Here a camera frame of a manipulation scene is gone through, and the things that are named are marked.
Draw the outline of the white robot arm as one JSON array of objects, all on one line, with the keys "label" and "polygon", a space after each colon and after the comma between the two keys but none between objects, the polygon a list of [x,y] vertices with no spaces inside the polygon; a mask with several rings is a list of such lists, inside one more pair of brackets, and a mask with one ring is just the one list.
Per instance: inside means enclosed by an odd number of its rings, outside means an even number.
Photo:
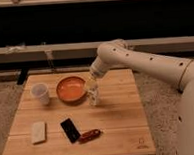
[{"label": "white robot arm", "polygon": [[194,155],[194,59],[131,51],[126,46],[123,39],[100,44],[90,66],[91,76],[102,78],[112,66],[123,64],[182,91],[175,155]]}]

